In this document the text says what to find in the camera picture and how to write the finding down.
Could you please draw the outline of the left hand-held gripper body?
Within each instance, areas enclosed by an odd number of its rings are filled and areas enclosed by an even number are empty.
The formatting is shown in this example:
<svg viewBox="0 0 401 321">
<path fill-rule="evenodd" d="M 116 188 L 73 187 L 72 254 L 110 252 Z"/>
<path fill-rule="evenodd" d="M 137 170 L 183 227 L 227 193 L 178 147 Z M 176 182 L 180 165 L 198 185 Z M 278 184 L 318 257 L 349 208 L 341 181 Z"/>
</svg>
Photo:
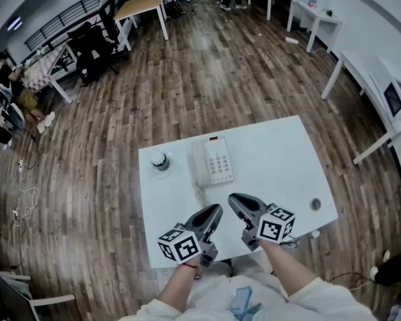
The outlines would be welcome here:
<svg viewBox="0 0 401 321">
<path fill-rule="evenodd" d="M 200 257 L 200 264 L 209 267 L 218 255 L 218 249 L 210 240 L 211 232 L 174 227 L 158 237 L 157 243 L 163 255 L 178 265 Z"/>
</svg>

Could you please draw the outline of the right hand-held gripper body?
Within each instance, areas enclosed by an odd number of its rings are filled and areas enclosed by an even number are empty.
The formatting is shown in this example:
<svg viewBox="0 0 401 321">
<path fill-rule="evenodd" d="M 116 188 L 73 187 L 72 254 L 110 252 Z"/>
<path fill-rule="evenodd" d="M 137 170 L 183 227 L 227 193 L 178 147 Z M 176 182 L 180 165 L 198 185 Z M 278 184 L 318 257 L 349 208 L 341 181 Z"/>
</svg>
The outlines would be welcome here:
<svg viewBox="0 0 401 321">
<path fill-rule="evenodd" d="M 243 221 L 246 227 L 241 239 L 251 251 L 255 251 L 260 239 L 277 244 L 288 239 L 295 223 L 295 214 L 278 206 L 268 206 L 264 211 L 248 212 Z"/>
</svg>

